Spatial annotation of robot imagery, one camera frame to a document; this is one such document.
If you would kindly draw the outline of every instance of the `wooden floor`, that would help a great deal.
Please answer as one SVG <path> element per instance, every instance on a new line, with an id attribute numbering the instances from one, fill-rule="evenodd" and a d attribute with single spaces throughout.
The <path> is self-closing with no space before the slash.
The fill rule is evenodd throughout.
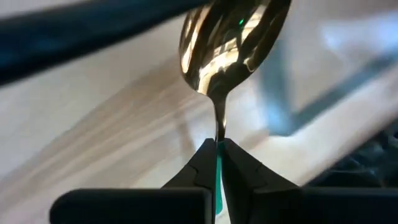
<path id="1" fill-rule="evenodd" d="M 0 0 L 0 13 L 66 2 Z M 294 1 L 267 61 L 229 95 L 227 137 L 299 185 L 350 153 L 398 117 L 397 11 Z M 214 136 L 211 102 L 180 77 L 182 21 L 0 89 L 0 223 L 48 223 L 75 188 L 160 187 Z"/>

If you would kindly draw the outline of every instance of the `spoon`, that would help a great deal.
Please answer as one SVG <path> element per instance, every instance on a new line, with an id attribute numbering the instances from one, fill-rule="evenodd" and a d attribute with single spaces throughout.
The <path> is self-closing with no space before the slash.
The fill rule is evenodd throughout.
<path id="1" fill-rule="evenodd" d="M 271 51 L 291 0 L 215 0 L 190 11 L 180 38 L 182 76 L 209 97 L 217 143 L 225 136 L 228 93 L 245 81 Z"/>

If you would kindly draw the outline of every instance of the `metal spoon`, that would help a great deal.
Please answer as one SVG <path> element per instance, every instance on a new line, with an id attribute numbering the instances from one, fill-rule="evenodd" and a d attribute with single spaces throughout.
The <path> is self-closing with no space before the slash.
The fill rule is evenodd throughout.
<path id="1" fill-rule="evenodd" d="M 190 11 L 180 38 L 185 81 L 215 108 L 216 142 L 225 136 L 228 93 L 260 66 L 274 45 L 291 0 L 216 0 Z"/>

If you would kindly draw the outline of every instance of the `light wood grain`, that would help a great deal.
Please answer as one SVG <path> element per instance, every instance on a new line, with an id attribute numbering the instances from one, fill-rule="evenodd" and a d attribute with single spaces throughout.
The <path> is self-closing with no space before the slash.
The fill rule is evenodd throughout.
<path id="1" fill-rule="evenodd" d="M 1 13 L 52 6 L 41 1 L 0 1 Z M 397 4 L 359 2 L 293 3 L 270 55 L 280 54 L 292 111 L 398 46 Z M 214 136 L 211 102 L 180 77 L 182 20 L 0 89 L 0 223 L 47 223 L 52 202 L 75 188 L 160 187 Z M 266 116 L 264 74 L 278 73 L 265 63 L 229 95 L 226 135 L 303 185 L 398 117 L 398 63 L 387 61 L 287 137 L 269 136 L 277 116 Z M 217 221 L 228 223 L 226 210 Z"/>

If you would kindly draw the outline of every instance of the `spoon neck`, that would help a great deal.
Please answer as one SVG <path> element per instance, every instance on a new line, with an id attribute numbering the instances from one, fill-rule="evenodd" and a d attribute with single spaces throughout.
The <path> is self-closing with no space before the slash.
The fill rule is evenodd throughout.
<path id="1" fill-rule="evenodd" d="M 224 141 L 225 137 L 225 127 L 226 127 L 226 119 L 225 119 L 225 105 L 226 98 L 222 100 L 213 101 L 214 111 L 216 116 L 216 142 Z"/>

